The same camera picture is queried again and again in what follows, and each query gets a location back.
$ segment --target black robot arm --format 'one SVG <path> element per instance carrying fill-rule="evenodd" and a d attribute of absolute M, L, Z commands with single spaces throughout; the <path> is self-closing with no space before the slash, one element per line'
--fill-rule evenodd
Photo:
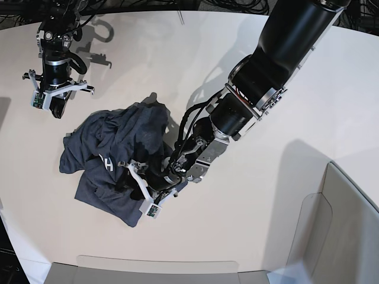
<path fill-rule="evenodd" d="M 185 114 L 170 159 L 171 175 L 200 182 L 214 159 L 224 153 L 230 137 L 238 140 L 281 99 L 286 84 L 349 2 L 279 0 L 253 54 L 232 70 L 221 91 L 188 110 L 206 108 L 209 116 L 197 121 L 196 117 L 183 139 L 189 116 Z"/>
<path fill-rule="evenodd" d="M 70 46 L 73 40 L 82 38 L 79 12 L 87 6 L 88 0 L 46 0 L 42 3 L 40 9 L 45 19 L 37 30 L 36 39 L 43 72 L 37 75 L 29 70 L 23 79 L 30 79 L 34 86 L 31 105 L 51 110 L 55 118 L 61 118 L 73 91 L 94 93 L 94 88 L 85 81 L 75 82 L 70 77 L 72 69 L 81 75 L 87 72 L 85 63 L 70 51 Z"/>

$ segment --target white table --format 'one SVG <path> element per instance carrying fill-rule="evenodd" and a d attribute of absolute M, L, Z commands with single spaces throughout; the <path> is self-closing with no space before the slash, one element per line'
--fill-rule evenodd
<path fill-rule="evenodd" d="M 106 54 L 112 68 L 91 63 L 85 79 L 95 95 L 78 92 L 61 120 L 32 108 L 32 84 L 21 80 L 29 69 L 41 72 L 38 24 L 0 31 L 0 97 L 11 99 L 0 129 L 1 215 L 31 281 L 43 281 L 51 262 L 76 265 L 79 255 L 233 260 L 239 271 L 281 267 L 301 203 L 320 189 L 331 159 L 379 204 L 379 38 L 335 27 L 270 115 L 232 143 L 203 182 L 167 202 L 157 220 L 142 218 L 130 228 L 75 200 L 82 172 L 59 173 L 66 133 L 92 112 L 126 108 L 151 92 L 179 124 L 188 106 L 222 88 L 237 62 L 254 51 L 266 21 L 215 12 L 183 12 L 183 18 L 185 25 L 175 11 L 97 17 L 114 37 L 94 39 L 91 53 Z M 93 30 L 108 37 L 96 25 L 84 38 Z"/>

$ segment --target table surface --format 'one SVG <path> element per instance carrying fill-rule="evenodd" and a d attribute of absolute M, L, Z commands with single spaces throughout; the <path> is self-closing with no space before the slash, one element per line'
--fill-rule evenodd
<path fill-rule="evenodd" d="M 239 271 L 272 270 L 285 265 L 301 203 L 320 190 L 332 159 L 379 204 L 379 38 L 336 27 L 280 104 L 158 219 L 130 228 L 75 200 L 82 172 L 59 173 L 66 133 L 95 111 L 126 108 L 155 92 L 171 111 L 172 141 L 185 110 L 222 88 L 254 51 L 266 21 L 216 12 L 183 18 L 184 25 L 175 11 L 95 17 L 71 50 L 87 64 L 105 54 L 111 68 L 91 62 L 84 79 L 95 95 L 78 92 L 61 120 L 30 107 L 33 87 L 21 80 L 29 69 L 41 72 L 38 24 L 0 31 L 0 104 L 8 109 L 0 129 L 1 215 L 21 260 L 232 260 Z"/>

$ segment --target screw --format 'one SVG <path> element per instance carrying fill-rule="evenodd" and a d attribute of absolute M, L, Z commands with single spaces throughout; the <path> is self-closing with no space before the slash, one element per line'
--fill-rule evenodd
<path fill-rule="evenodd" d="M 49 31 L 47 31 L 45 33 L 45 39 L 46 40 L 51 40 L 52 38 L 53 38 L 53 34 L 51 32 L 49 32 Z"/>

